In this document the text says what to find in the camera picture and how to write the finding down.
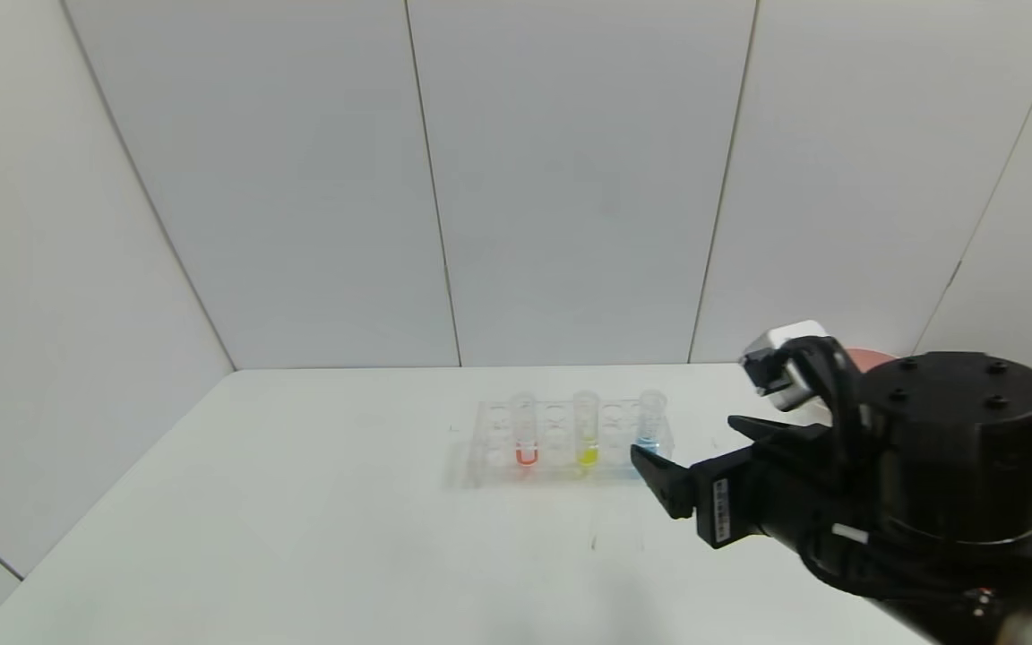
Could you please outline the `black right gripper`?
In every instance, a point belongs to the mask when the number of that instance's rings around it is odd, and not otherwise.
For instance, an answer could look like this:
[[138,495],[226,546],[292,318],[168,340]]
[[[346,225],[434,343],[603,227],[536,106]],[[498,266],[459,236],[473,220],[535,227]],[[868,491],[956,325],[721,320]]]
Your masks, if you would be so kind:
[[740,414],[727,424],[753,444],[691,469],[634,444],[631,464],[672,519],[691,518],[699,495],[697,531],[713,548],[761,535],[811,563],[837,566],[849,543],[831,528],[871,521],[871,467],[837,473],[823,424]]

